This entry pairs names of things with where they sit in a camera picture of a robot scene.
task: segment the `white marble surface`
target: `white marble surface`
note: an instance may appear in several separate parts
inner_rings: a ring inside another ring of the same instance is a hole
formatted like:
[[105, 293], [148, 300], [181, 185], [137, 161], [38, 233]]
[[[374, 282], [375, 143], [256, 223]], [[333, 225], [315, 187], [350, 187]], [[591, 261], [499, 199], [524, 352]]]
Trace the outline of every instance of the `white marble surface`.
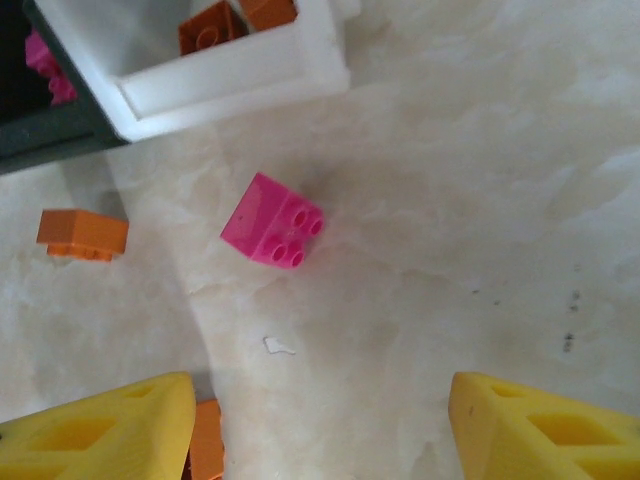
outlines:
[[[344, 96], [0, 177], [0, 421], [188, 369], [225, 479], [457, 480], [457, 370], [640, 414], [637, 2], [364, 3]], [[326, 209], [298, 271], [218, 238], [257, 170]], [[48, 258], [55, 207], [126, 254]]]

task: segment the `white box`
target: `white box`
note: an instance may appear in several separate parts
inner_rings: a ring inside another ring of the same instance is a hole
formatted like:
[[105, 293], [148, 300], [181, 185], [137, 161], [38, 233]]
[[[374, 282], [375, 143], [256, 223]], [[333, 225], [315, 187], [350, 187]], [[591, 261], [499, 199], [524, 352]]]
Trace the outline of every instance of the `white box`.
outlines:
[[122, 138], [349, 88], [344, 21], [360, 0], [296, 0], [292, 24], [180, 57], [178, 25], [215, 0], [36, 0]]

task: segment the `orange block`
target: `orange block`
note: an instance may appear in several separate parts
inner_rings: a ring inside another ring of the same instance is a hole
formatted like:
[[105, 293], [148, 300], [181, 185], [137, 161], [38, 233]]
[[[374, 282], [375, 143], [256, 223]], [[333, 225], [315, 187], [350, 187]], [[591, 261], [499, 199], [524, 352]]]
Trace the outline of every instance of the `orange block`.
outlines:
[[124, 253], [129, 223], [86, 210], [44, 210], [36, 243], [47, 254], [110, 262]]
[[224, 444], [220, 417], [220, 405], [217, 400], [209, 400], [196, 406], [196, 423], [189, 446], [191, 480], [222, 479]]
[[248, 33], [247, 26], [233, 7], [222, 0], [178, 27], [180, 54], [198, 52]]
[[240, 5], [258, 31], [286, 25], [298, 16], [293, 0], [240, 0]]

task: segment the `toy brick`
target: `toy brick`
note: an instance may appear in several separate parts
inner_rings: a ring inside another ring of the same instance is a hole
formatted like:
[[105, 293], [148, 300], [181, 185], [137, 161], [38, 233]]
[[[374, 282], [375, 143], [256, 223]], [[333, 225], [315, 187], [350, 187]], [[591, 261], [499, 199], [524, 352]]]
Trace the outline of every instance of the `toy brick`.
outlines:
[[25, 61], [29, 68], [45, 78], [52, 78], [61, 73], [49, 47], [35, 30], [25, 40]]
[[240, 0], [240, 5], [258, 31], [292, 23], [298, 16], [293, 0]]
[[109, 262], [122, 254], [129, 224], [86, 210], [44, 210], [36, 243], [51, 256]]
[[284, 269], [305, 258], [305, 245], [324, 228], [322, 210], [258, 173], [220, 237], [251, 260]]
[[216, 400], [196, 406], [196, 421], [189, 446], [191, 480], [218, 480], [224, 474], [224, 444]]
[[244, 37], [248, 33], [240, 16], [223, 0], [178, 27], [180, 53], [188, 55]]
[[58, 75], [49, 80], [49, 91], [53, 93], [51, 105], [70, 102], [78, 98], [75, 88], [64, 75]]

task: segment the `pink object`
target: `pink object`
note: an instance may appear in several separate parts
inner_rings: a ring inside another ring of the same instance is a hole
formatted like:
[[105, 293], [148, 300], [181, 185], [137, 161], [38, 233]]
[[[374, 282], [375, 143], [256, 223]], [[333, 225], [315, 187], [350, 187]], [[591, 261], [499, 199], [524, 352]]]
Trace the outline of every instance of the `pink object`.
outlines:
[[49, 91], [53, 93], [51, 105], [70, 102], [78, 98], [75, 88], [64, 75], [59, 75], [49, 80]]
[[220, 237], [255, 262], [291, 269], [304, 261], [305, 244], [323, 228], [320, 208], [258, 173]]
[[33, 30], [25, 40], [24, 46], [26, 63], [29, 68], [45, 78], [52, 78], [60, 74], [58, 62], [53, 58], [49, 47], [38, 32]]
[[78, 98], [75, 88], [62, 73], [58, 62], [40, 34], [32, 30], [24, 43], [27, 66], [38, 72], [41, 77], [51, 79], [49, 81], [49, 91], [53, 93], [51, 105], [70, 102]]

